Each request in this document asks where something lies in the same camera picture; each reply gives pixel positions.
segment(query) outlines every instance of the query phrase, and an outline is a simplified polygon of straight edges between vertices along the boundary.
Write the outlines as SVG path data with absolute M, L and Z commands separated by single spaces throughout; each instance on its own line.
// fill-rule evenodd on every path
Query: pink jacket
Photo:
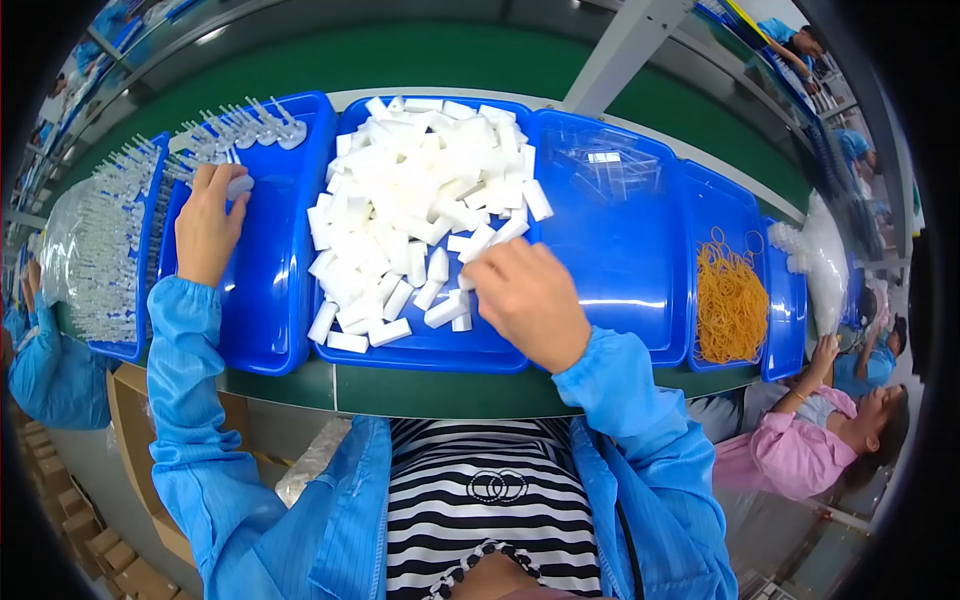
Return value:
M 847 417 L 856 417 L 853 400 L 840 390 L 821 385 L 815 394 Z M 753 432 L 717 444 L 714 485 L 776 492 L 791 500 L 833 485 L 856 452 L 833 433 L 794 416 L 767 413 Z

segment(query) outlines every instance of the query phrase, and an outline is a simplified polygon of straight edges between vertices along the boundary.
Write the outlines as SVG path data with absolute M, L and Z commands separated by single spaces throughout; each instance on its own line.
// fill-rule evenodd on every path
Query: striped shirt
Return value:
M 568 420 L 392 420 L 387 594 L 447 597 L 500 551 L 541 585 L 600 595 Z

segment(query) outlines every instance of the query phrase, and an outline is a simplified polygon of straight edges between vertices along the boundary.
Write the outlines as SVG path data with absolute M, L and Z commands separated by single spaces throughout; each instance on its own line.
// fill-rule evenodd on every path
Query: rubber band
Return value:
M 747 235 L 750 233 L 760 239 L 758 252 L 748 249 L 742 256 L 734 252 L 719 227 L 710 230 L 712 241 L 698 247 L 697 339 L 693 348 L 697 360 L 721 365 L 733 360 L 760 362 L 770 297 L 754 273 L 754 256 L 763 252 L 763 236 L 755 230 Z

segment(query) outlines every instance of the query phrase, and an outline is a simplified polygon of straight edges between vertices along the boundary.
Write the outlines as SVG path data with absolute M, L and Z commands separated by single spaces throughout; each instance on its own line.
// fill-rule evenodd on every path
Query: blue uniform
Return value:
M 390 421 L 354 417 L 329 466 L 287 510 L 260 482 L 253 457 L 235 451 L 237 432 L 221 429 L 219 296 L 171 276 L 148 305 L 154 484 L 190 540 L 204 597 L 383 598 Z M 604 594 L 635 598 L 619 497 L 648 599 L 735 598 L 726 523 L 711 492 L 713 446 L 687 416 L 683 392 L 654 385 L 643 343 L 594 328 L 583 358 L 553 379 L 563 401 L 586 413 L 572 420 L 570 445 L 593 512 Z
M 110 424 L 107 369 L 119 361 L 60 335 L 53 310 L 35 295 L 33 329 L 10 365 L 10 393 L 23 412 L 54 429 L 103 429 Z
M 864 396 L 874 388 L 883 387 L 897 365 L 897 357 L 887 346 L 889 337 L 889 333 L 884 333 L 876 338 L 867 360 L 866 379 L 856 376 L 857 354 L 844 354 L 833 361 L 833 387 L 851 397 Z
M 862 159 L 870 150 L 866 138 L 854 130 L 830 130 L 830 135 L 840 144 L 840 152 L 847 162 Z
M 795 36 L 797 32 L 790 29 L 786 24 L 779 19 L 767 19 L 765 21 L 760 21 L 756 26 L 767 35 L 767 37 L 773 39 L 776 43 L 781 46 L 785 43 L 789 43 L 790 38 Z M 798 59 L 802 60 L 806 64 L 806 68 L 810 69 L 810 73 L 813 73 L 813 58 L 804 55 L 798 55 Z

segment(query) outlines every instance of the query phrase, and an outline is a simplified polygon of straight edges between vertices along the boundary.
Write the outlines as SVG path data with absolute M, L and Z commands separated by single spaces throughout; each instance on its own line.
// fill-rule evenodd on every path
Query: workbench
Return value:
M 435 52 L 438 43 L 444 48 L 439 54 Z M 480 47 L 494 48 L 491 52 L 503 56 L 516 50 L 528 55 L 524 64 L 549 68 L 520 72 L 518 64 L 515 70 L 490 69 L 488 60 L 474 56 Z M 436 60 L 400 60 L 390 62 L 390 69 L 385 70 L 382 59 L 395 48 L 406 48 L 411 55 L 435 56 Z M 109 150 L 134 133 L 172 131 L 181 120 L 194 118 L 197 109 L 235 102 L 244 95 L 429 83 L 555 98 L 563 95 L 589 52 L 588 45 L 576 40 L 465 23 L 370 25 L 293 39 L 224 60 L 159 94 L 78 160 L 54 196 L 83 179 Z M 535 60 L 530 59 L 531 54 L 536 55 Z M 296 67 L 308 56 L 342 59 L 318 61 L 310 69 Z M 608 113 L 716 156 L 767 186 L 780 203 L 789 202 L 794 212 L 806 213 L 812 183 L 795 163 L 714 98 L 656 66 L 641 69 Z M 762 214 L 797 224 L 768 199 L 757 199 Z M 57 315 L 61 331 L 79 339 L 68 307 L 58 304 Z M 146 357 L 145 350 L 142 366 Z M 684 362 L 657 369 L 654 375 L 659 385 L 680 388 L 688 397 L 696 397 L 748 385 L 759 380 L 759 369 L 692 372 Z M 561 403 L 548 373 L 533 368 L 516 375 L 414 372 L 334 366 L 311 354 L 300 368 L 282 377 L 227 369 L 217 387 L 282 404 L 397 417 L 515 419 L 579 412 Z

